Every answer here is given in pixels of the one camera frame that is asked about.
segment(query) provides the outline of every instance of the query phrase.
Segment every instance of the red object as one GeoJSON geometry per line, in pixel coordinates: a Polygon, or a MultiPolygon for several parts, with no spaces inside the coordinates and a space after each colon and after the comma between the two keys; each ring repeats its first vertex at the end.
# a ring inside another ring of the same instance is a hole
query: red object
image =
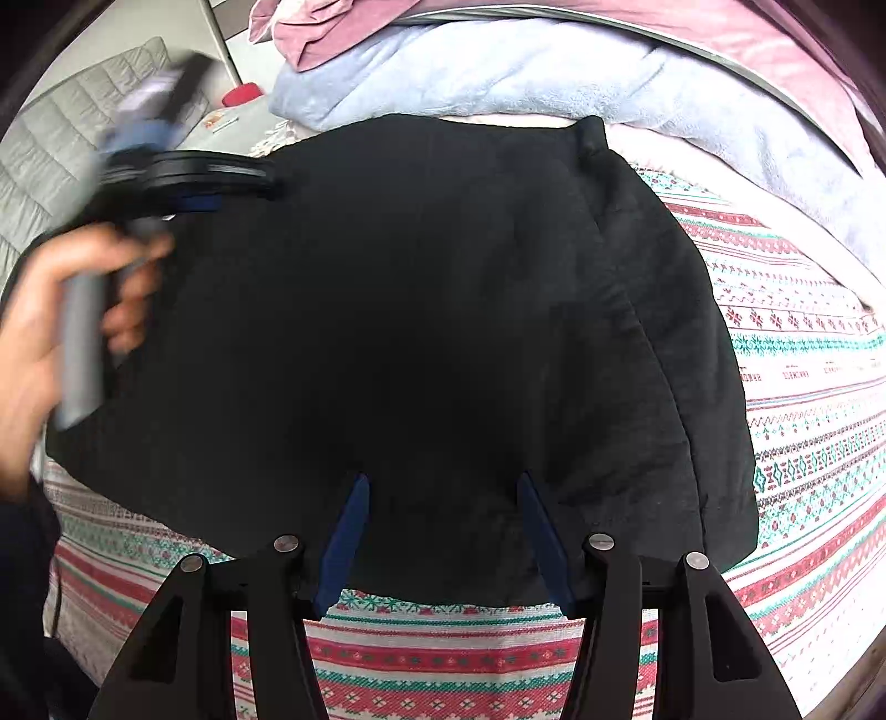
{"type": "Polygon", "coordinates": [[[234,105],[242,105],[250,100],[260,98],[264,93],[261,88],[254,82],[248,82],[246,85],[240,85],[221,99],[221,104],[225,107],[233,107],[234,105]]]}

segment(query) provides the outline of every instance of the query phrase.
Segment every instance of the black clamp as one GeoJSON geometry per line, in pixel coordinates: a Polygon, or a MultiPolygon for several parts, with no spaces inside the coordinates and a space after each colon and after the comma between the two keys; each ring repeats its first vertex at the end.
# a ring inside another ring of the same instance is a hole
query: black clamp
{"type": "MultiPolygon", "coordinates": [[[[587,534],[528,474],[517,502],[552,599],[567,617],[587,619],[563,720],[630,720],[641,613],[653,607],[654,720],[800,719],[766,644],[704,554],[674,564],[587,534]]],[[[248,611],[261,720],[328,720],[304,620],[319,620],[338,599],[368,511],[360,476],[319,560],[295,535],[244,560],[185,557],[130,634],[89,720],[234,720],[232,610],[248,611]]]]}
{"type": "Polygon", "coordinates": [[[563,720],[630,720],[644,608],[658,609],[653,720],[799,720],[766,644],[706,555],[675,565],[588,535],[528,474],[517,498],[548,591],[567,617],[587,619],[563,720]]]}

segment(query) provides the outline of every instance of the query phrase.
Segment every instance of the metal screw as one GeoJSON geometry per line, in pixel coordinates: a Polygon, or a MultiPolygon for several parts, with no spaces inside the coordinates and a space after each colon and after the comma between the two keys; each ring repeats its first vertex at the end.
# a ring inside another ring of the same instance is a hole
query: metal screw
{"type": "Polygon", "coordinates": [[[594,533],[587,539],[587,544],[595,550],[611,550],[615,547],[615,540],[606,535],[606,533],[594,533]]]}
{"type": "Polygon", "coordinates": [[[295,535],[280,535],[274,541],[274,549],[277,552],[292,552],[299,547],[299,539],[295,535]]]}
{"type": "Polygon", "coordinates": [[[686,564],[694,570],[705,570],[711,562],[703,552],[691,552],[686,556],[686,564]]]}
{"type": "Polygon", "coordinates": [[[203,567],[203,556],[188,555],[186,558],[182,559],[182,562],[179,563],[178,567],[182,569],[183,573],[196,573],[203,567]]]}

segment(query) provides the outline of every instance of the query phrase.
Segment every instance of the pink fabric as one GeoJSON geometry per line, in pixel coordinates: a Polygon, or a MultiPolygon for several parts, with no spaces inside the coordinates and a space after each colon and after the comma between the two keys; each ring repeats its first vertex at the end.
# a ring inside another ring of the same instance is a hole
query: pink fabric
{"type": "MultiPolygon", "coordinates": [[[[773,3],[761,2],[768,7],[773,3]]],[[[420,0],[405,16],[514,0],[420,0]]],[[[841,82],[849,78],[787,13],[779,22],[798,32],[806,49],[741,0],[540,0],[536,5],[600,15],[675,37],[747,67],[791,96],[849,156],[863,175],[874,166],[855,107],[841,82]],[[809,50],[817,50],[814,57],[809,50]]]]}
{"type": "Polygon", "coordinates": [[[395,20],[418,0],[258,0],[249,42],[273,39],[296,70],[335,58],[395,20]]]}

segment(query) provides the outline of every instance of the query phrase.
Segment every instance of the dark sleeve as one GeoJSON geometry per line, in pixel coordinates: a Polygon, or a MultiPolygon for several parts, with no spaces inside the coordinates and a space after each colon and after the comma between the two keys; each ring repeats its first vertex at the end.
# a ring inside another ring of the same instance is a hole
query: dark sleeve
{"type": "Polygon", "coordinates": [[[0,716],[47,717],[43,603],[61,534],[33,478],[27,501],[0,501],[0,716]]]}

